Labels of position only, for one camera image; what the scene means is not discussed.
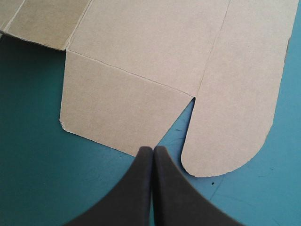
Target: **flat cardboard box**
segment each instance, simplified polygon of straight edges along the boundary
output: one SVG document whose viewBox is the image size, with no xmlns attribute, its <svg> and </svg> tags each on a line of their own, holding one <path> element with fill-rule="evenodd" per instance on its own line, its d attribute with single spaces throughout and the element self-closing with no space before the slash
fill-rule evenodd
<svg viewBox="0 0 301 226">
<path fill-rule="evenodd" d="M 190 174 L 232 171 L 263 145 L 298 0 L 1 4 L 4 33 L 67 49 L 60 121 L 68 132 L 135 155 L 196 97 L 182 153 Z"/>
</svg>

